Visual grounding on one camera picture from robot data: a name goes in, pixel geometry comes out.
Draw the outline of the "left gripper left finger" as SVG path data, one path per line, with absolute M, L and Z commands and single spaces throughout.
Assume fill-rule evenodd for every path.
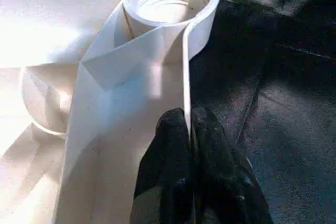
M 194 171 L 188 128 L 181 108 L 165 112 L 143 155 L 130 223 L 190 223 Z

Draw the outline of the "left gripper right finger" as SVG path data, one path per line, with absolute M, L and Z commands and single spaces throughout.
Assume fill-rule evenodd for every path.
M 251 165 L 230 142 L 215 114 L 192 111 L 197 150 L 197 223 L 273 223 Z

